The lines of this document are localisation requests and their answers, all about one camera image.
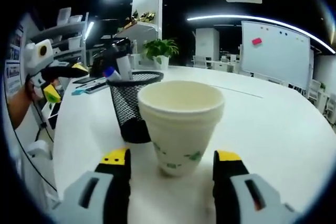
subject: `white pot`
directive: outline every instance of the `white pot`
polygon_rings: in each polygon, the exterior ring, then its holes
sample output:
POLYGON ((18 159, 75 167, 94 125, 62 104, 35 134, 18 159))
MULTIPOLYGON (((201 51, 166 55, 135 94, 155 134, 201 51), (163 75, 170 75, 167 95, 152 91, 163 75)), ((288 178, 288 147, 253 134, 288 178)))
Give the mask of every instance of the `white pot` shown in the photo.
POLYGON ((158 70, 168 70, 169 57, 159 55, 154 57, 155 68, 158 70))

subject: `black ceiling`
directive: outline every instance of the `black ceiling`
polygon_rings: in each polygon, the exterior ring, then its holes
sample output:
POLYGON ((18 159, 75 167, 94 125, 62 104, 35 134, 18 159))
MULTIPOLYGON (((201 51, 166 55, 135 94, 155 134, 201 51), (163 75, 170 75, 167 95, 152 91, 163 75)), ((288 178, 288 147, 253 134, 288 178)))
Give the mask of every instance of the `black ceiling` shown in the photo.
MULTIPOLYGON (((326 0, 331 10, 336 10, 336 0, 326 0)), ((90 35, 89 43, 94 44, 103 34, 113 34, 119 26, 125 24, 125 18, 131 13, 132 0, 38 0, 34 3, 36 12, 45 27, 56 24, 58 10, 71 6, 72 14, 89 12, 90 20, 114 19, 96 22, 96 34, 90 35)), ((330 43, 327 33, 325 13, 321 0, 262 0, 262 4, 228 3, 225 0, 164 0, 163 37, 177 38, 184 53, 192 48, 186 44, 194 44, 191 33, 195 23, 186 21, 190 16, 204 16, 213 14, 245 14, 267 17, 292 24, 304 29, 318 38, 330 43)), ((197 22, 198 27, 212 27, 215 20, 197 22)), ((217 24, 238 24, 234 20, 218 20, 217 24)), ((221 33, 221 47, 237 48, 241 41, 239 28, 223 28, 221 33)))

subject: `round table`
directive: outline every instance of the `round table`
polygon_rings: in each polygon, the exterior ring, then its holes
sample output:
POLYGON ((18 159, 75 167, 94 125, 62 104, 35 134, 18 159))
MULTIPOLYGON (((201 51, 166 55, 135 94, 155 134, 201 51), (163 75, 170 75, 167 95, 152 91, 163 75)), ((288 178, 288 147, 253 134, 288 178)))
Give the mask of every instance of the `round table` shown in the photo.
MULTIPOLYGON (((336 135, 301 94, 278 84, 215 70, 169 67, 163 81, 192 80, 225 96, 217 125, 197 170, 181 178, 161 175, 151 143, 127 144, 132 179, 129 223, 215 223, 212 167, 215 150, 237 153, 250 173, 276 188, 282 202, 305 211, 328 181, 336 135)), ((101 158, 125 144, 110 90, 72 96, 68 86, 58 113, 54 171, 60 199, 65 189, 101 158)))

